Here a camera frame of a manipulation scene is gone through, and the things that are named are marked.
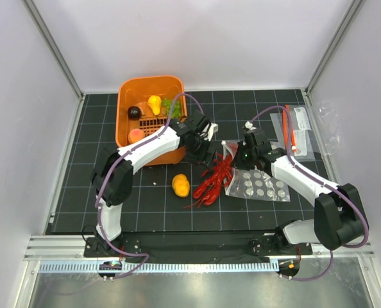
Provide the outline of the red toy lobster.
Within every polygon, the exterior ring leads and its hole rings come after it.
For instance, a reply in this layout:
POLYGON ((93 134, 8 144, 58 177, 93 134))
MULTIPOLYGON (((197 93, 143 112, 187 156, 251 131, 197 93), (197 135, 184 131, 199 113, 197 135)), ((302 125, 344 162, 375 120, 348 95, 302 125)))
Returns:
POLYGON ((201 206, 208 207, 218 199, 221 189, 228 187, 233 179, 231 166, 232 160, 233 157, 231 155, 224 157, 220 153, 216 154, 216 157, 213 160, 214 166, 210 171, 205 170, 201 177, 205 176, 207 173, 211 173, 211 175, 194 190, 192 194, 194 203, 185 206, 185 209, 195 205, 197 205, 198 208, 201 206))

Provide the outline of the clear dotted zip bag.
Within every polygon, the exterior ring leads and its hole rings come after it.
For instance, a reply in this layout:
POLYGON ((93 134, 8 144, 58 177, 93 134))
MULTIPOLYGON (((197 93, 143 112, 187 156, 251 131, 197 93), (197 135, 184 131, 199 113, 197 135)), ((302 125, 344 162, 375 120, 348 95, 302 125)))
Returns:
POLYGON ((263 171, 248 171, 232 167, 230 172, 232 179, 223 180, 224 192, 227 196, 260 201, 289 202, 291 200, 289 186, 263 171))

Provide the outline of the orange toy potato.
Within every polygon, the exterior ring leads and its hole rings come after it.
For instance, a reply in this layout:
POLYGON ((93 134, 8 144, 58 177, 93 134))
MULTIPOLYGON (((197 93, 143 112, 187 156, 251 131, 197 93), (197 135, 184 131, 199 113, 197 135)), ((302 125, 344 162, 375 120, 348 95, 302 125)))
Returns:
POLYGON ((173 178, 172 188, 177 196, 185 198, 189 195, 190 183, 184 174, 178 174, 173 178))

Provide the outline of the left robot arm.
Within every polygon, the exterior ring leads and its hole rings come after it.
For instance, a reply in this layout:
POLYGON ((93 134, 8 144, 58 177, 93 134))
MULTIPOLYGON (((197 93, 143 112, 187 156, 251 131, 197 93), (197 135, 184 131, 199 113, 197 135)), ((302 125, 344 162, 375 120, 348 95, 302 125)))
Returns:
POLYGON ((133 176, 146 164, 177 149, 185 150, 185 159, 210 168, 216 148, 213 136, 219 126, 197 111, 184 120, 171 119, 142 140, 115 151, 104 149, 97 159, 91 183, 96 189, 95 207, 100 210, 96 230, 102 237, 99 250, 107 257, 121 250, 123 203, 133 188, 133 176))

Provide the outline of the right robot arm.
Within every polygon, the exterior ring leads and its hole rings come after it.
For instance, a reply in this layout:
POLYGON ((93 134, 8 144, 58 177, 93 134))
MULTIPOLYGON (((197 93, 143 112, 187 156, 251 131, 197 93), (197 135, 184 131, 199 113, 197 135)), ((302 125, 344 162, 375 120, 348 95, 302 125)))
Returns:
POLYGON ((280 227, 281 234, 274 238, 278 252, 291 253, 300 243, 319 243, 328 250, 367 243, 369 225, 358 189, 352 184, 331 182, 300 164, 284 149, 272 148, 262 129, 245 129, 232 164, 237 169, 262 171, 312 204, 312 219, 280 227), (354 243, 357 238, 361 239, 359 244, 354 243))

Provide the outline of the spare zip bags orange zippers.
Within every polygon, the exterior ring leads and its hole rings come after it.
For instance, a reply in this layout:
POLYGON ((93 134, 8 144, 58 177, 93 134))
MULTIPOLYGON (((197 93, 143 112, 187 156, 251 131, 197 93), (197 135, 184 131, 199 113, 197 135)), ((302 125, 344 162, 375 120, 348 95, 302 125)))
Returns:
MULTIPOLYGON (((305 107, 294 107, 286 105, 292 119, 291 144, 292 155, 299 162, 315 160, 314 150, 310 140, 312 128, 305 107)), ((287 142, 287 115, 284 111, 270 114, 273 128, 276 133, 277 145, 285 148, 287 142)))

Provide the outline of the black grid mat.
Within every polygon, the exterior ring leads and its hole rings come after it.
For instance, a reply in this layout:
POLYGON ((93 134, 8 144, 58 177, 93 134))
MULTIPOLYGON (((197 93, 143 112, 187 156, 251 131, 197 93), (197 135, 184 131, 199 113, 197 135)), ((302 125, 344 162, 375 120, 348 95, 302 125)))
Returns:
MULTIPOLYGON (((239 140, 243 123, 259 116, 258 125, 275 141, 269 114, 272 105, 301 105, 300 90, 237 90, 192 92, 187 110, 202 106, 207 117, 219 125, 214 139, 239 140)), ((116 94, 88 94, 72 138, 60 194, 47 224, 48 234, 90 232, 97 222, 96 193, 90 176, 100 151, 114 150, 117 115, 116 94)), ((212 205, 197 206, 191 196, 175 195, 174 176, 185 175, 192 188, 203 181, 203 168, 186 162, 144 167, 133 178, 133 191, 123 205, 121 224, 125 232, 211 231, 272 229, 291 220, 313 217, 312 205, 296 191, 289 201, 261 201, 221 194, 212 205)))

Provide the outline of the green toy grapes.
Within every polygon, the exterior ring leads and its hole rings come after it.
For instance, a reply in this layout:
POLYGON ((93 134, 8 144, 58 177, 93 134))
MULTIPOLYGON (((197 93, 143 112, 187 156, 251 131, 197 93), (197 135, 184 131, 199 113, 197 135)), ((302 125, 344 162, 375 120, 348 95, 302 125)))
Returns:
POLYGON ((172 117, 173 118, 181 118, 183 113, 182 113, 182 106, 179 100, 175 101, 175 104, 173 105, 173 101, 171 99, 164 98, 161 102, 161 107, 162 107, 162 114, 164 116, 168 116, 172 111, 172 117))

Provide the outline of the peach toy fruit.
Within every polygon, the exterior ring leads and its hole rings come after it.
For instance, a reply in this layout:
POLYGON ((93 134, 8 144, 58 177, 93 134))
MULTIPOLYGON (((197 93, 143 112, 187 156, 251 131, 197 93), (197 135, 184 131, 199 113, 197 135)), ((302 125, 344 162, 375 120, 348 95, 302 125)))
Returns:
POLYGON ((133 144, 133 143, 136 143, 136 142, 139 142, 140 140, 142 140, 143 138, 145 138, 145 133, 143 130, 139 129, 139 128, 134 128, 132 129, 129 134, 128 134, 128 142, 130 144, 133 144))

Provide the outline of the yellow toy pear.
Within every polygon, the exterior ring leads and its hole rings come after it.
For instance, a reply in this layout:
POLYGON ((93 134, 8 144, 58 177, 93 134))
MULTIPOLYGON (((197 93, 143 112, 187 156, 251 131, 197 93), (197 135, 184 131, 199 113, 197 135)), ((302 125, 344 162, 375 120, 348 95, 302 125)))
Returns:
POLYGON ((155 116, 158 116, 160 114, 160 109, 162 105, 162 99, 160 98, 160 96, 157 96, 157 95, 150 96, 148 98, 147 104, 155 116))

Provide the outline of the orange plastic basket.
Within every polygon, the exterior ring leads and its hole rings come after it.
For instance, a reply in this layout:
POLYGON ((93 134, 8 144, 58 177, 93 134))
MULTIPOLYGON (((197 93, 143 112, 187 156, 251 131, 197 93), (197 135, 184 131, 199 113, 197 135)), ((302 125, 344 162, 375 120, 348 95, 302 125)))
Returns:
POLYGON ((156 132, 167 121, 167 116, 154 115, 148 107, 148 98, 152 95, 173 100, 184 92, 182 81, 175 76, 148 76, 134 78, 123 83, 119 89, 116 113, 115 142, 119 148, 129 146, 128 134, 134 128, 144 131, 145 136, 156 132), (137 121, 128 119, 127 109, 138 106, 142 117, 137 121))

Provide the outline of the dark plum toy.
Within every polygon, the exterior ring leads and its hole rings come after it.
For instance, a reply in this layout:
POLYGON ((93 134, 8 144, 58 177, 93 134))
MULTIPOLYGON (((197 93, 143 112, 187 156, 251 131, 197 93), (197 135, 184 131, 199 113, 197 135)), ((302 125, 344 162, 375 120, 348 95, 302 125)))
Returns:
POLYGON ((137 121, 142 117, 142 110, 138 106, 130 106, 127 109, 128 119, 137 121))

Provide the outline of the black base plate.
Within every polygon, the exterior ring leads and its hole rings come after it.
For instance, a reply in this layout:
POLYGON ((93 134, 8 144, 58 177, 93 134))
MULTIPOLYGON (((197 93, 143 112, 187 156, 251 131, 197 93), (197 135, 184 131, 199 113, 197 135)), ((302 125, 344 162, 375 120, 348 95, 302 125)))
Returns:
POLYGON ((114 251, 100 235, 83 237, 84 256, 137 264, 149 255, 148 264, 242 264, 267 262, 270 257, 312 255, 309 243, 289 244, 270 230, 124 232, 112 241, 114 251))

